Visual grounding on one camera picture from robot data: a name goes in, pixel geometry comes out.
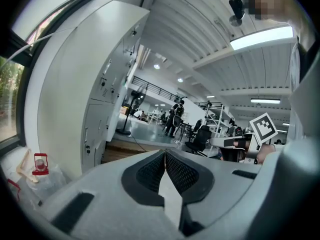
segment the standing fan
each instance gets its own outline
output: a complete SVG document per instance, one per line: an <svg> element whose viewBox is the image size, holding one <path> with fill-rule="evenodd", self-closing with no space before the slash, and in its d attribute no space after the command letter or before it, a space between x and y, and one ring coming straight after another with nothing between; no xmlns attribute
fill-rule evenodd
<svg viewBox="0 0 320 240"><path fill-rule="evenodd" d="M142 84L138 90L133 90L131 92L132 101L131 101L128 113L126 115L126 119L125 119L123 128L117 128L115 130L118 134L123 134L123 135L130 135L131 134L131 131L126 130L128 116L130 115L131 110L135 111L137 108L139 108L139 106L142 104L142 102L144 101L144 99L146 97L146 92L147 92L147 86L145 84Z"/></svg>

